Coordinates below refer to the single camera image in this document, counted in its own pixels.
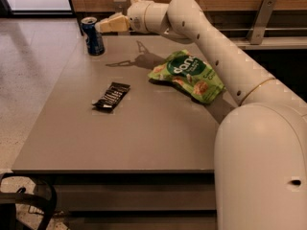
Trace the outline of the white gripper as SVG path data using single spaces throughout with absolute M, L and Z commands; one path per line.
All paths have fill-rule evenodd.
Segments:
M 145 14 L 152 2 L 152 0 L 130 0 L 127 16 L 117 12 L 109 19 L 97 22 L 95 29 L 99 33 L 120 33 L 128 31 L 131 27 L 138 33 L 147 34 L 149 31 L 146 28 Z

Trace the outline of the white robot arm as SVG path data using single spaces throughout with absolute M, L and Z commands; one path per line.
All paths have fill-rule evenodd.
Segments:
M 307 230 L 307 106 L 205 17 L 195 0 L 130 0 L 100 33 L 157 33 L 195 43 L 238 105 L 214 147 L 219 230 Z

